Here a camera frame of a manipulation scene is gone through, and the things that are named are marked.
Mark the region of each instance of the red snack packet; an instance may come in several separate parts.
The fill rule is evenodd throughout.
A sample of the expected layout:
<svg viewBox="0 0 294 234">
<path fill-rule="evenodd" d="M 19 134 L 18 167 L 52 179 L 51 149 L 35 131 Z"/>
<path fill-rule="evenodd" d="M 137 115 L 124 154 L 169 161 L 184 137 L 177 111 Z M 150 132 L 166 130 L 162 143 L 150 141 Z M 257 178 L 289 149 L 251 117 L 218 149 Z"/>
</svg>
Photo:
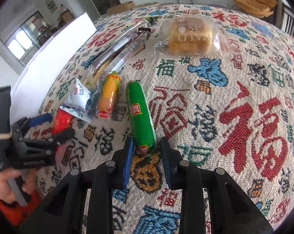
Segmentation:
<svg viewBox="0 0 294 234">
<path fill-rule="evenodd" d="M 61 131 L 71 126 L 73 116 L 60 108 L 57 110 L 57 116 L 54 122 L 52 134 L 60 133 Z"/>
</svg>

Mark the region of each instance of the tablecloth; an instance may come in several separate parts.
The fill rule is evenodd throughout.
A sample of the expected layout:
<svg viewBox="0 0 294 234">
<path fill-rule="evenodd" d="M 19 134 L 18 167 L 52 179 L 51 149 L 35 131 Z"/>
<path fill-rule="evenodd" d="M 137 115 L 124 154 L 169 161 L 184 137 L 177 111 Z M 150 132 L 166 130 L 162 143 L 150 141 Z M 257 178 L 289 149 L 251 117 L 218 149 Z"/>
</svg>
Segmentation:
<svg viewBox="0 0 294 234">
<path fill-rule="evenodd" d="M 184 15 L 212 18 L 235 46 L 233 53 L 222 58 L 163 55 L 155 60 L 152 49 L 161 23 Z M 124 72 L 126 80 L 139 80 L 143 86 L 157 140 L 167 136 L 172 148 L 200 168 L 223 167 L 277 228 L 294 207 L 294 39 L 260 19 L 181 4 L 103 18 L 65 66 L 38 114 L 55 115 L 74 78 L 85 79 L 95 55 L 146 16 L 158 18 L 145 49 L 126 63 Z M 215 80 L 219 74 L 221 80 Z M 124 84 L 119 93 L 124 98 Z M 52 125 L 34 128 L 31 137 L 48 136 Z M 111 159 L 131 133 L 126 105 L 115 108 L 112 120 L 88 124 L 75 118 L 72 126 L 76 139 L 66 145 L 61 164 L 39 171 L 43 195 L 70 169 L 85 171 Z M 210 233 L 206 192 L 204 196 Z M 168 189 L 159 153 L 134 156 L 128 188 L 113 192 L 115 233 L 177 233 L 180 210 L 181 191 Z"/>
</svg>

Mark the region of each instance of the orange sleeve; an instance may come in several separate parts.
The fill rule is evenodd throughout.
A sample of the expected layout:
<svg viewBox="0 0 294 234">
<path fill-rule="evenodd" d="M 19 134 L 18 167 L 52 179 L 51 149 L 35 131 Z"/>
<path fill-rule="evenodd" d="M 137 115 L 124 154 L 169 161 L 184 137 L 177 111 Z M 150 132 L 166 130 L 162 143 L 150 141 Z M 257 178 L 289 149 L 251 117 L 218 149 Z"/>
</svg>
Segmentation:
<svg viewBox="0 0 294 234">
<path fill-rule="evenodd" d="M 0 200 L 0 210 L 13 226 L 21 225 L 41 202 L 37 191 L 31 194 L 31 198 L 31 202 L 26 207 L 21 207 L 19 204 L 16 204 L 14 208 L 4 205 Z"/>
</svg>

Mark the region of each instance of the corn-shaped sausage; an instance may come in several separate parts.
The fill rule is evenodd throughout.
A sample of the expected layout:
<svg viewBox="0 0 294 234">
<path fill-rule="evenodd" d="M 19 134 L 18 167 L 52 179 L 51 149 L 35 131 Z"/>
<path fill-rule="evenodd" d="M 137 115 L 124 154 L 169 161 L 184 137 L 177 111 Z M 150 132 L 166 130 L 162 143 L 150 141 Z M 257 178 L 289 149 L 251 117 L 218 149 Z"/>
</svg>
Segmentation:
<svg viewBox="0 0 294 234">
<path fill-rule="evenodd" d="M 106 76 L 97 105 L 96 115 L 100 118 L 109 118 L 119 90 L 121 78 L 116 71 Z"/>
</svg>

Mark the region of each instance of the red label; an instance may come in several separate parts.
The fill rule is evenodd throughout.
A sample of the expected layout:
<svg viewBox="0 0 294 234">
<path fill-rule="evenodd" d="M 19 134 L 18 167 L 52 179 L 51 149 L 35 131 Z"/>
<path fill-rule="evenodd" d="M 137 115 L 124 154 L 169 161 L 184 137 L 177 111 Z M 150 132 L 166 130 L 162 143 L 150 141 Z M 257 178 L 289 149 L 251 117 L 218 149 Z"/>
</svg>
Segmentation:
<svg viewBox="0 0 294 234">
<path fill-rule="evenodd" d="M 140 105 L 138 103 L 132 104 L 131 108 L 131 115 L 142 114 L 140 111 Z"/>
<path fill-rule="evenodd" d="M 99 118 L 109 118 L 109 113 L 107 111 L 100 111 L 100 112 L 97 112 L 96 115 L 99 117 Z"/>
<path fill-rule="evenodd" d="M 138 154 L 139 155 L 146 155 L 148 153 L 148 146 L 147 145 L 142 145 L 138 147 Z"/>
</svg>

